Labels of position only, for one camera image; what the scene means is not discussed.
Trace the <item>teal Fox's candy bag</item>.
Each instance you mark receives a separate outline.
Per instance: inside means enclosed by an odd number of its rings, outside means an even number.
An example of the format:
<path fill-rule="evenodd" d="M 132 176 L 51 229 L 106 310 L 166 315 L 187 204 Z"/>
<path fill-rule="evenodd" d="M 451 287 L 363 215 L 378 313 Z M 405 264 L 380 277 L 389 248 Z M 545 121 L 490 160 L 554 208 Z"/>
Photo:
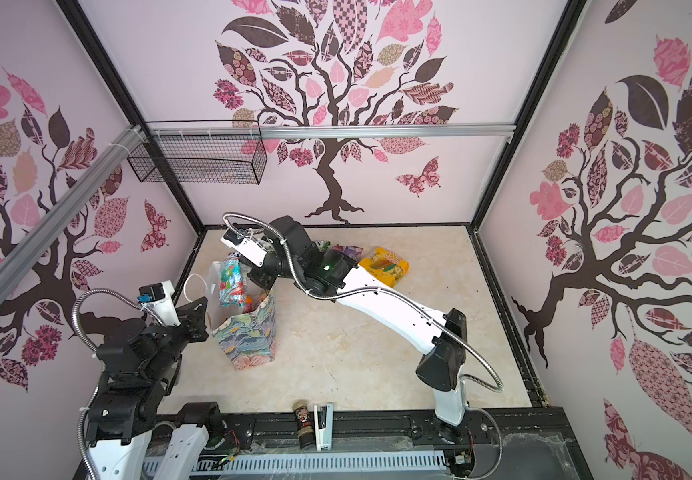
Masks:
<path fill-rule="evenodd" d="M 246 280 L 237 255 L 232 254 L 220 262 L 218 293 L 222 306 L 244 308 L 247 305 Z"/>

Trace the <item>floral paper bag white inside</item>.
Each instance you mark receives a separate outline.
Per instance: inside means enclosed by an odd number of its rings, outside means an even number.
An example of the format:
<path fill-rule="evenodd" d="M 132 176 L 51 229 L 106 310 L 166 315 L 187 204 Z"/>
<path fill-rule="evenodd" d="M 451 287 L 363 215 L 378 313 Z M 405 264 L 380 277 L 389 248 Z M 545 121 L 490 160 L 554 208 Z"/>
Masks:
<path fill-rule="evenodd" d="M 206 275 L 192 273 L 184 285 L 184 296 L 191 293 L 208 299 L 206 325 L 210 336 L 237 371 L 268 364 L 276 356 L 275 291 L 262 291 L 248 279 L 250 268 L 243 264 L 248 295 L 244 308 L 222 306 L 219 299 L 220 262 L 211 264 Z"/>

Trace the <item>yellow snack pack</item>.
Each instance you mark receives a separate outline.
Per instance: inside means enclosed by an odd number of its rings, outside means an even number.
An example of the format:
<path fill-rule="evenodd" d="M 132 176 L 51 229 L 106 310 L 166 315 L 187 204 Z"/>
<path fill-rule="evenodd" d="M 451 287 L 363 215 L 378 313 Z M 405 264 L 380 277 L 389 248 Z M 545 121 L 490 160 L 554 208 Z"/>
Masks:
<path fill-rule="evenodd" d="M 359 265 L 383 284 L 394 288 L 410 270 L 409 263 L 393 251 L 376 247 Z"/>

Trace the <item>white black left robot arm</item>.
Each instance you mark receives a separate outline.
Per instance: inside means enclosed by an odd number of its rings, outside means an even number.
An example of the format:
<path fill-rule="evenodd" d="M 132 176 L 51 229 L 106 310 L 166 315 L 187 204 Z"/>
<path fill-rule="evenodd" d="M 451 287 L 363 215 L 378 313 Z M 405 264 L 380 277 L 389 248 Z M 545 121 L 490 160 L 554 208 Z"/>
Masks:
<path fill-rule="evenodd" d="M 159 406 L 175 382 L 168 375 L 179 373 L 189 344 L 208 339 L 207 306 L 201 297 L 176 308 L 176 326 L 148 326 L 135 319 L 98 348 L 104 371 L 78 428 L 90 478 L 141 477 Z M 185 404 L 173 424 L 156 479 L 188 479 L 209 440 L 226 431 L 215 401 Z"/>

